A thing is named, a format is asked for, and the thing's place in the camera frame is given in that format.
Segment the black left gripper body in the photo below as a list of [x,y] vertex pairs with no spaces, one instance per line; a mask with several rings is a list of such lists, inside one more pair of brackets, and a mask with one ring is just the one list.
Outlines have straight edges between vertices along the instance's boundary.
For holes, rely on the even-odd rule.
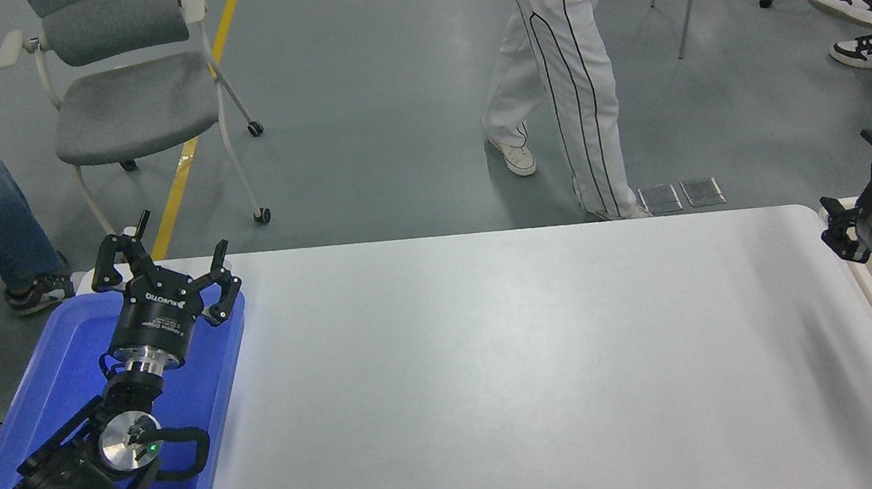
[[168,355],[187,353],[196,317],[203,309],[200,294],[188,291],[192,279],[161,266],[133,275],[123,292],[123,309],[111,341],[113,355],[139,347]]

